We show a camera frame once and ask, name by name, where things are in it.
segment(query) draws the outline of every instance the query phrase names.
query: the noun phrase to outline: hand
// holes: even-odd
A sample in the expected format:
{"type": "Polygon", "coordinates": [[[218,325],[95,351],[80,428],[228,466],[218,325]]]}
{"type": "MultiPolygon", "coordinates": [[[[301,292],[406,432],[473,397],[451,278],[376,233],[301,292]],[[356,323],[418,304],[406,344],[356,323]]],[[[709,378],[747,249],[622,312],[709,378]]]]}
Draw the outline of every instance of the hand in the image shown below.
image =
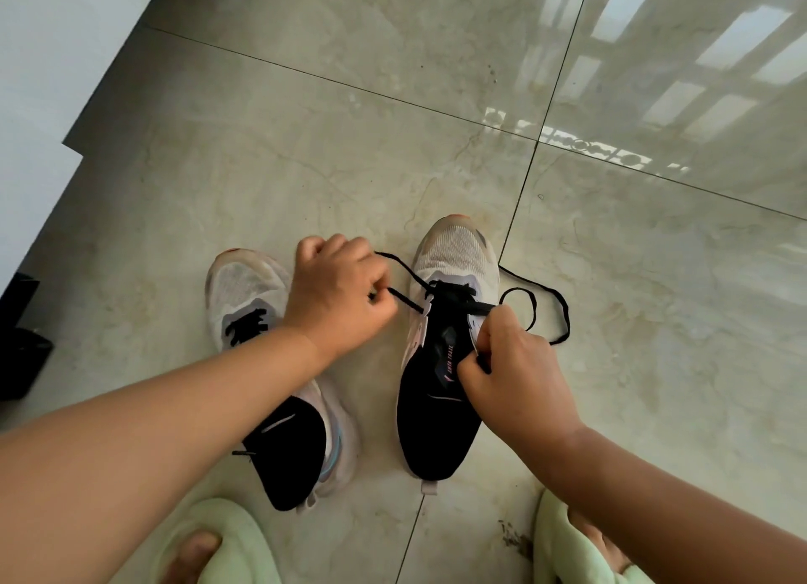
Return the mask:
{"type": "Polygon", "coordinates": [[[297,245],[283,326],[310,339],[322,357],[321,367],[328,367],[395,316],[398,306],[387,290],[389,281],[387,261],[365,238],[305,238],[297,245]],[[378,294],[370,301],[373,288],[378,294]]]}
{"type": "Polygon", "coordinates": [[[564,440],[586,428],[552,347],[522,329],[510,306],[491,311],[476,347],[490,355],[491,373],[471,352],[457,367],[459,380],[485,424],[517,454],[552,457],[564,440]]]}

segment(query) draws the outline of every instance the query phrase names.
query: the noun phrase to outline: slipper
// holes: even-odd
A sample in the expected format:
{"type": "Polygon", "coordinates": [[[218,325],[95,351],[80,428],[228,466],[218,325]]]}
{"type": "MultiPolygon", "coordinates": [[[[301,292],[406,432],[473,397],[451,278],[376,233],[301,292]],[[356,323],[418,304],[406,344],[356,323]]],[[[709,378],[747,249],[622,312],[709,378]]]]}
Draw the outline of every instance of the slipper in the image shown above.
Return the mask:
{"type": "Polygon", "coordinates": [[[614,573],[600,550],[569,522],[569,506],[545,489],[535,518],[535,584],[653,584],[636,565],[614,573]]]}
{"type": "Polygon", "coordinates": [[[199,529],[221,536],[221,546],[207,563],[198,584],[281,584],[272,551],[247,510],[227,499],[205,499],[188,510],[168,534],[153,562],[152,584],[160,584],[178,546],[199,529]]]}

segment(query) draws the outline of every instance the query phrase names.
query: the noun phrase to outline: black shoelace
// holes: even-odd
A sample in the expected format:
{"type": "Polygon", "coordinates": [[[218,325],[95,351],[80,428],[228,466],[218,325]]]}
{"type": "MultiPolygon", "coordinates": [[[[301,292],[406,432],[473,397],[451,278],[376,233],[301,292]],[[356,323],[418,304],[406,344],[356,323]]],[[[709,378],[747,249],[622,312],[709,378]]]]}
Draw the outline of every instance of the black shoelace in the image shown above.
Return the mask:
{"type": "MultiPolygon", "coordinates": [[[[476,295],[476,291],[470,286],[467,286],[467,285],[462,286],[462,285],[453,285],[452,284],[451,285],[452,289],[445,289],[445,288],[441,287],[442,283],[440,283],[439,281],[433,281],[432,283],[427,283],[420,276],[418,276],[418,274],[414,273],[412,271],[412,269],[409,267],[409,265],[407,265],[406,263],[401,261],[394,254],[390,254],[388,252],[377,252],[376,254],[378,254],[379,256],[382,256],[382,257],[386,257],[387,259],[392,259],[393,261],[398,263],[401,267],[403,267],[403,269],[405,269],[407,272],[409,272],[409,275],[412,277],[412,279],[414,279],[414,281],[416,281],[421,287],[423,287],[423,289],[425,290],[425,292],[428,295],[432,295],[434,297],[446,298],[449,301],[453,301],[453,303],[454,303],[455,307],[458,309],[458,311],[462,312],[463,314],[472,314],[474,316],[487,316],[488,314],[490,314],[490,311],[495,308],[495,305],[493,305],[493,304],[486,304],[486,303],[482,303],[480,301],[460,301],[459,298],[457,298],[455,296],[452,296],[452,294],[451,294],[452,290],[456,290],[456,288],[459,286],[459,288],[467,289],[468,292],[471,295],[476,295]]],[[[566,340],[569,339],[569,334],[571,333],[571,324],[569,322],[569,304],[566,303],[566,299],[563,298],[563,295],[561,295],[560,292],[555,290],[554,288],[544,286],[543,284],[535,282],[534,280],[527,280],[523,276],[520,276],[519,274],[511,272],[509,269],[507,269],[505,267],[502,267],[500,265],[499,265],[499,270],[501,270],[505,274],[511,275],[513,278],[516,278],[517,280],[520,280],[521,282],[532,284],[533,286],[536,286],[536,287],[546,291],[547,293],[551,293],[552,295],[554,295],[555,299],[558,300],[558,303],[560,304],[561,311],[563,313],[563,322],[566,323],[566,331],[559,338],[553,339],[550,342],[550,344],[552,344],[554,346],[555,344],[563,344],[564,342],[566,342],[566,340]]],[[[409,299],[409,297],[407,297],[406,295],[400,293],[399,291],[395,290],[394,288],[389,288],[388,290],[394,296],[398,297],[398,299],[401,302],[407,304],[410,308],[415,310],[418,314],[423,314],[423,308],[420,307],[418,304],[416,304],[411,299],[409,299]]],[[[530,302],[533,304],[533,321],[530,322],[530,326],[527,327],[527,330],[529,331],[530,329],[533,328],[533,326],[535,325],[536,320],[538,319],[538,312],[537,312],[538,300],[535,297],[535,293],[530,291],[528,288],[512,287],[512,288],[507,289],[504,293],[502,293],[501,297],[499,298],[499,305],[504,303],[504,298],[507,297],[507,295],[509,295],[513,291],[523,291],[524,293],[527,293],[527,295],[530,296],[530,302]]]]}
{"type": "Polygon", "coordinates": [[[268,310],[254,309],[249,314],[245,314],[237,321],[231,322],[224,330],[224,334],[230,338],[230,346],[235,347],[243,344],[252,338],[256,338],[261,333],[269,330],[269,325],[264,322],[264,316],[268,310]]]}

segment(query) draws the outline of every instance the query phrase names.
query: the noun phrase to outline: person's left hand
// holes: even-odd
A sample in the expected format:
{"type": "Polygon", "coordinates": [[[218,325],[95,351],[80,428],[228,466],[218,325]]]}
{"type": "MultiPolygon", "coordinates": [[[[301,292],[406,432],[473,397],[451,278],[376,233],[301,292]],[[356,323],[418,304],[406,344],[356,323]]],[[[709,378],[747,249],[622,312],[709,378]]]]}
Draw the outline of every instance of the person's left hand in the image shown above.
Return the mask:
{"type": "Polygon", "coordinates": [[[376,335],[397,311],[387,290],[390,269],[365,238],[338,233],[297,245],[295,275],[283,326],[308,337],[323,367],[376,335]],[[375,288],[378,294],[368,297],[375,288]]]}

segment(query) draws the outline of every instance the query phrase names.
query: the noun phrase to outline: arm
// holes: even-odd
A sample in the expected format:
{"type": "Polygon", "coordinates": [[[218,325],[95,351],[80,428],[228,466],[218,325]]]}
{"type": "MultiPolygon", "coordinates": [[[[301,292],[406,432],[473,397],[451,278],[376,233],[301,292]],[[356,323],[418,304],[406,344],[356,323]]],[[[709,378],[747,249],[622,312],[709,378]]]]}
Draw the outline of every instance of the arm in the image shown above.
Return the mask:
{"type": "Polygon", "coordinates": [[[303,240],[293,284],[277,330],[0,436],[4,581],[108,581],[217,459],[396,311],[366,240],[303,240]]]}
{"type": "Polygon", "coordinates": [[[479,334],[490,353],[459,377],[485,423],[564,502],[589,518],[657,584],[802,582],[807,542],[687,484],[583,425],[547,341],[508,306],[479,334]]]}

